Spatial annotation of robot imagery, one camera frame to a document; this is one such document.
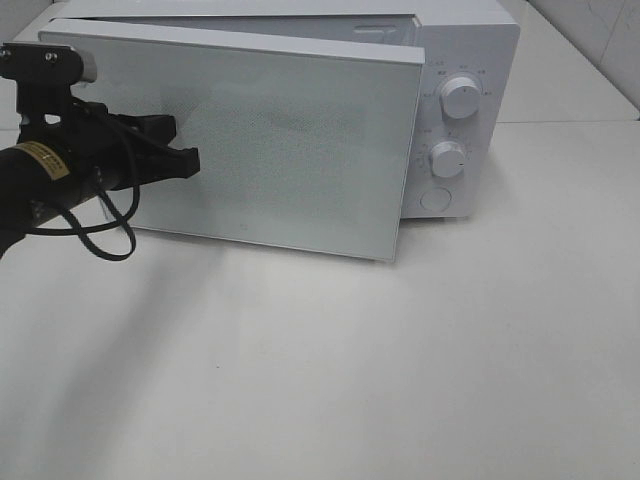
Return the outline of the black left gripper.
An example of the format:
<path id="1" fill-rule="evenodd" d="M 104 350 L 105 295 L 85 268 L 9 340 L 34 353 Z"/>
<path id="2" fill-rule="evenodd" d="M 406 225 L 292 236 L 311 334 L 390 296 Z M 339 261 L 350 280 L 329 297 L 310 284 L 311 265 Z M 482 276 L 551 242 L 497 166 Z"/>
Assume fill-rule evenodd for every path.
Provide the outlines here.
<path id="1" fill-rule="evenodd" d="M 14 149 L 45 172 L 35 190 L 47 199 L 188 179 L 200 172 L 197 148 L 145 149 L 145 139 L 168 146 L 177 135 L 171 115 L 111 114 L 102 103 L 85 102 L 68 85 L 17 84 L 20 134 Z"/>

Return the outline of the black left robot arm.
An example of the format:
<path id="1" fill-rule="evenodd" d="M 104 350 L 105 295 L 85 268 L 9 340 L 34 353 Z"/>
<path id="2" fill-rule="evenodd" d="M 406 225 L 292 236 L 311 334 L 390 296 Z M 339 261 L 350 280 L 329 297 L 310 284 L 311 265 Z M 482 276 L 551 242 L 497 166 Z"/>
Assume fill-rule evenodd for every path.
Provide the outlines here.
<path id="1" fill-rule="evenodd" d="M 20 86 L 16 144 L 1 152 L 1 249 L 28 235 L 75 237 L 98 258 L 128 253 L 100 248 L 92 235 L 129 224 L 145 184 L 188 179 L 200 170 L 195 148 L 175 149 L 171 115 L 114 114 L 67 87 Z"/>

